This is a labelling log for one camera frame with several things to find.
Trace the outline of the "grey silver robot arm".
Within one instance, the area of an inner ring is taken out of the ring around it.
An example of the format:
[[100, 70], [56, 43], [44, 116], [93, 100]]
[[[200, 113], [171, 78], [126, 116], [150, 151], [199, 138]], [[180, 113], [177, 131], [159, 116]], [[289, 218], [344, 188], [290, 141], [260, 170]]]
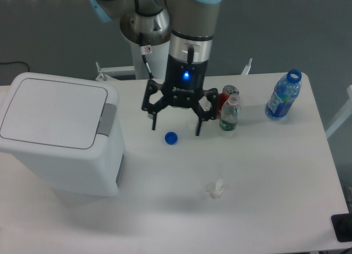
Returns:
[[142, 110], [156, 119], [164, 108], [192, 109], [199, 122], [217, 116], [218, 91], [204, 78], [222, 0], [90, 0], [103, 20], [119, 19], [139, 46], [169, 43], [164, 82], [148, 72]]

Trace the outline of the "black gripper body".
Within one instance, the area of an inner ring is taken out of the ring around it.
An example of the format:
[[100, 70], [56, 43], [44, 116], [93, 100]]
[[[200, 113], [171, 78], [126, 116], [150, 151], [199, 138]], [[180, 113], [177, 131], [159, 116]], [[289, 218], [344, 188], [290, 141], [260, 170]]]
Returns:
[[207, 96], [203, 89], [207, 65], [208, 61], [189, 63], [169, 55], [162, 85], [162, 108], [201, 109], [200, 100]]

